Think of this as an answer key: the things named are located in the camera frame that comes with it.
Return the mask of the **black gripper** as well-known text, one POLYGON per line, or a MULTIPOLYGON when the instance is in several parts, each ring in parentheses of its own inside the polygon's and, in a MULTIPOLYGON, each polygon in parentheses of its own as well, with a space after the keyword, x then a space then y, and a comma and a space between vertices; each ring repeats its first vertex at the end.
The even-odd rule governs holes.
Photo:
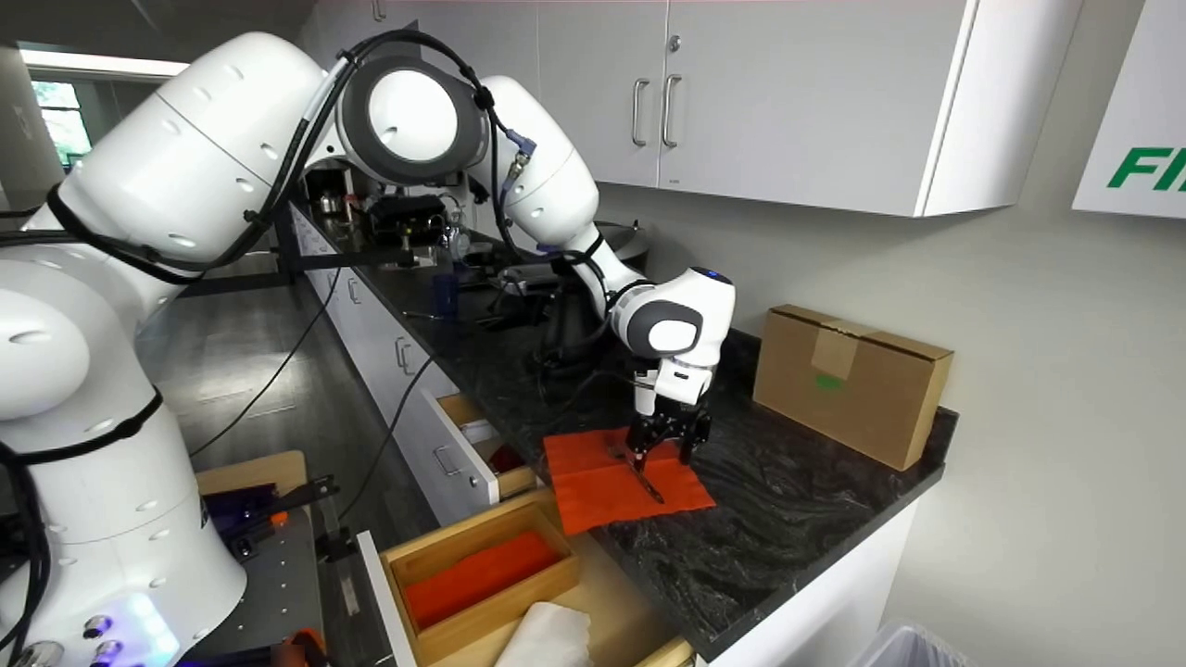
POLYGON ((628 426, 628 451, 646 460, 659 446, 676 446, 683 460, 697 451, 697 446, 711 431, 709 407, 691 405, 659 405, 653 417, 633 417, 628 426))

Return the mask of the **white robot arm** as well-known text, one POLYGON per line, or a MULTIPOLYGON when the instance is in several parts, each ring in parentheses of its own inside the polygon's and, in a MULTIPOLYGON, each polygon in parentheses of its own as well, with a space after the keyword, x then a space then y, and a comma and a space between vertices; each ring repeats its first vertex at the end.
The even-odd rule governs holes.
POLYGON ((330 161, 383 187, 484 193, 572 262, 641 365, 632 451, 704 439, 734 281, 628 266, 598 230, 585 161, 517 77, 481 77, 420 31, 330 67, 242 34, 129 113, 0 256, 5 667, 176 667, 242 606, 247 575, 203 513, 137 334, 330 161))

